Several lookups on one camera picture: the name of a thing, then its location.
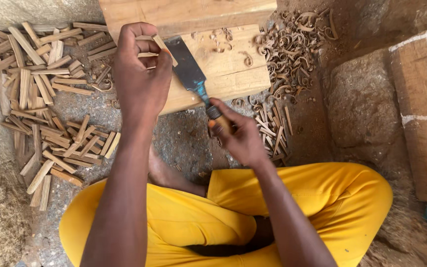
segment yellow trousers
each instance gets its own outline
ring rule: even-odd
[[[278,175],[337,264],[357,266],[391,206],[388,182],[354,163],[278,168]],[[60,221],[62,246],[76,267],[104,186],[102,181],[81,191]],[[200,256],[184,247],[249,242],[256,231],[253,215],[268,216],[252,170],[213,171],[207,198],[152,184],[147,187],[146,266],[281,266],[275,244],[230,257]]]

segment forearm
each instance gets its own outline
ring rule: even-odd
[[[123,125],[122,138],[88,236],[81,266],[144,266],[146,183],[152,127]]]
[[[284,266],[335,266],[325,246],[268,160],[253,167],[270,213],[271,225]]]

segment hand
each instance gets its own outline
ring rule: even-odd
[[[113,69],[124,123],[154,126],[166,104],[172,77],[171,56],[152,40],[136,40],[138,36],[156,33],[157,28],[145,22],[126,24],[121,29]],[[141,52],[159,56],[138,58]]]
[[[242,165],[255,168],[262,162],[268,161],[263,142],[259,137],[255,120],[234,112],[222,100],[210,98],[210,103],[216,106],[225,117],[237,125],[236,132],[232,135],[224,131],[220,124],[209,121],[209,127],[220,137],[222,145]]]

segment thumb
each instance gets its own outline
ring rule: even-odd
[[[213,133],[220,138],[220,141],[222,141],[223,145],[227,146],[227,144],[232,140],[233,136],[228,133],[228,131],[224,130],[223,127],[214,120],[210,120],[208,126],[213,131]]]
[[[157,56],[156,76],[171,76],[172,73],[172,58],[167,49],[161,50]]]

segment person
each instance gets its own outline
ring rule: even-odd
[[[231,135],[213,121],[209,127],[251,169],[214,170],[208,190],[188,181],[151,146],[172,59],[136,37],[155,33],[143,22],[121,29],[114,79],[123,134],[110,177],[76,195],[59,225],[74,266],[356,266],[390,209],[388,182],[354,163],[276,168],[254,120],[215,98],[211,103],[237,130]],[[158,56],[138,58],[141,52]],[[243,246],[265,222],[274,241],[255,251],[209,257],[187,247]]]

